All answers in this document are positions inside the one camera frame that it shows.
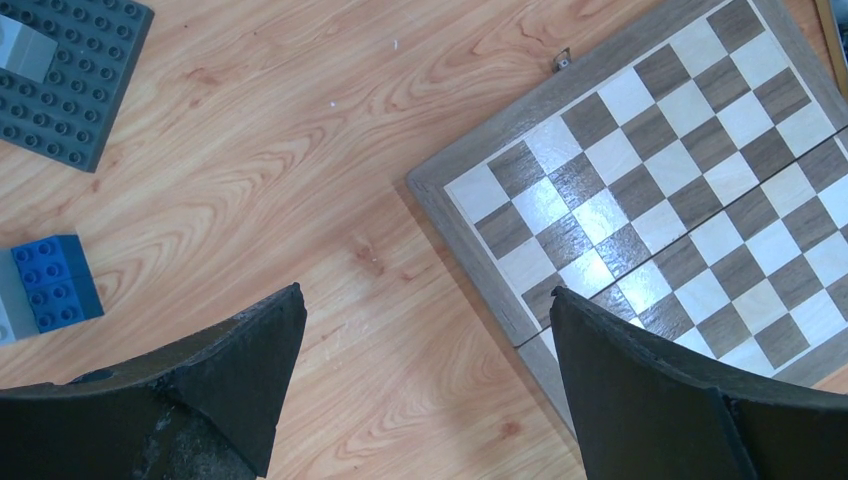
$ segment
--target folding chessboard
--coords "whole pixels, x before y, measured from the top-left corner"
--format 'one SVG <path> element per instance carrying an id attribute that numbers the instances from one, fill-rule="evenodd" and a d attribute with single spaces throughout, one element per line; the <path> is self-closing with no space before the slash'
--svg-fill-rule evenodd
<path id="1" fill-rule="evenodd" d="M 848 364 L 848 106 L 780 2 L 667 0 L 409 176 L 570 420 L 565 285 L 800 385 Z"/>

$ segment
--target wooden floor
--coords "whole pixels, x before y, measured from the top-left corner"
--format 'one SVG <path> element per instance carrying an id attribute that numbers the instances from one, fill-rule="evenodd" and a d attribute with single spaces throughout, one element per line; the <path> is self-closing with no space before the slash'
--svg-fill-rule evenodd
<path id="1" fill-rule="evenodd" d="M 68 381 L 299 281 L 270 477 L 581 478 L 404 177 L 656 3 L 152 0 L 97 174 L 0 145 L 0 240 L 76 230 L 108 312 L 0 350 L 0 386 Z M 791 3 L 824 58 L 813 0 Z"/>

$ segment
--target lego brick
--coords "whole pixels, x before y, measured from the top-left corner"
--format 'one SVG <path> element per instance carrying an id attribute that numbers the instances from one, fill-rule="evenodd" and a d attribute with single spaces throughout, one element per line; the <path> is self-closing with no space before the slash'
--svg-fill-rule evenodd
<path id="1" fill-rule="evenodd" d="M 44 83 L 57 45 L 21 22 L 0 15 L 0 68 Z"/>
<path id="2" fill-rule="evenodd" d="M 55 235 L 12 248 L 27 291 L 74 277 L 91 277 L 76 235 Z"/>
<path id="3" fill-rule="evenodd" d="M 91 277 L 77 277 L 30 290 L 29 305 L 41 333 L 103 316 Z"/>
<path id="4" fill-rule="evenodd" d="M 0 249 L 0 345 L 38 335 L 12 251 Z"/>
<path id="5" fill-rule="evenodd" d="M 153 11 L 125 0 L 0 0 L 0 15 L 58 44 L 44 83 L 0 71 L 0 139 L 95 171 Z"/>

